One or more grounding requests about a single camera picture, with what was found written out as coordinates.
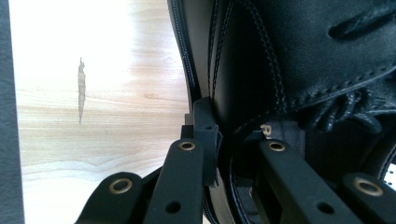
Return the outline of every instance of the leather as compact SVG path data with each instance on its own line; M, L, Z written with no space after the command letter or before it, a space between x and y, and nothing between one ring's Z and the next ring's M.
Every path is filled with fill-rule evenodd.
M394 22L355 39L329 36L332 27L378 2L220 1L209 82L225 132L389 77L396 65ZM377 102L385 95L395 102L395 84L389 85L391 91L374 88ZM395 113L395 104L385 110Z
M208 96L207 85L207 37L212 17L212 0L197 4L194 0L168 0L171 22L186 74L189 105Z

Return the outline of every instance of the shoelace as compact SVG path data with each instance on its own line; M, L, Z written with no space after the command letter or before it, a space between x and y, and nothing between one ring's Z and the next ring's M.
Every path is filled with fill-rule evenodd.
M365 88L335 97L308 109L309 116L300 120L300 126L306 130L329 132L335 123L352 119L368 132L379 133L379 121L365 113L372 104L372 98L371 92Z

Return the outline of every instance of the wooden surface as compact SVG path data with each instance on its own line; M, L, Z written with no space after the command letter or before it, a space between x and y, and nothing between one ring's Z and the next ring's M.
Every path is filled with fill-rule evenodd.
M179 138L188 97L166 0L9 3L26 223L73 223L101 180L147 175Z

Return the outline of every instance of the black boot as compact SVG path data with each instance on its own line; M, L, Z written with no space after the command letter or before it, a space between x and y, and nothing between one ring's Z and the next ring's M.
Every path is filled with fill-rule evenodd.
M224 135L214 220L255 219L238 189L254 179L260 138L288 142L331 183L384 179L396 155L395 1L168 1L190 105L209 97Z

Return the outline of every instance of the black plastic part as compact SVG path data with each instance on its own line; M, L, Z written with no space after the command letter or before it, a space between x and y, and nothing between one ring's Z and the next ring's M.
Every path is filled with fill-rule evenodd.
M281 206L279 223L361 223L287 143L262 141L260 166L253 191L271 188ZM268 180L267 187L260 181L263 178ZM268 207L265 195L254 193L253 197L262 219L274 220L260 211Z
M210 99L208 97L194 103L193 113L194 139L200 141L204 148L204 185L213 186L216 182L216 169L219 145L222 135L213 118Z
M366 223L396 223L396 192L382 181L365 174L343 178L340 195Z
M180 139L169 149L144 223L202 223L203 148Z
M8 0L0 0L0 223L23 223L21 162Z
M132 182L129 189L127 180ZM142 178L118 173L100 183L76 223L141 223L146 208Z

